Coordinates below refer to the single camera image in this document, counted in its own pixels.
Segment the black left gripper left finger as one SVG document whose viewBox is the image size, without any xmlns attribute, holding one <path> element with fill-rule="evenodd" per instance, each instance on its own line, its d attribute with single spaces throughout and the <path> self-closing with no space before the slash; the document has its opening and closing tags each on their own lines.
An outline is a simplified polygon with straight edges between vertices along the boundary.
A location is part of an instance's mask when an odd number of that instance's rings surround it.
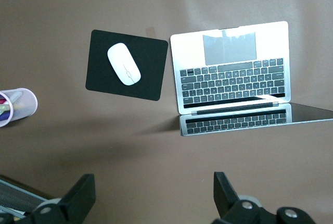
<svg viewBox="0 0 333 224">
<path fill-rule="evenodd" d="M 84 174 L 57 204 L 38 207 L 25 223 L 83 223 L 96 201 L 95 177 Z"/>
</svg>

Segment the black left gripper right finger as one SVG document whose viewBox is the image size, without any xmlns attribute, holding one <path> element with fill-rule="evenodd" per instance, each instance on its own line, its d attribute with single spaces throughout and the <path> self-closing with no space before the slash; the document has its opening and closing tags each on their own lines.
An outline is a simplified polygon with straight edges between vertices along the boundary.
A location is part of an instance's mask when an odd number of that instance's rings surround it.
<svg viewBox="0 0 333 224">
<path fill-rule="evenodd" d="M 214 173 L 213 198 L 220 216 L 213 223 L 278 223 L 276 215 L 254 201 L 241 200 L 224 172 Z"/>
</svg>

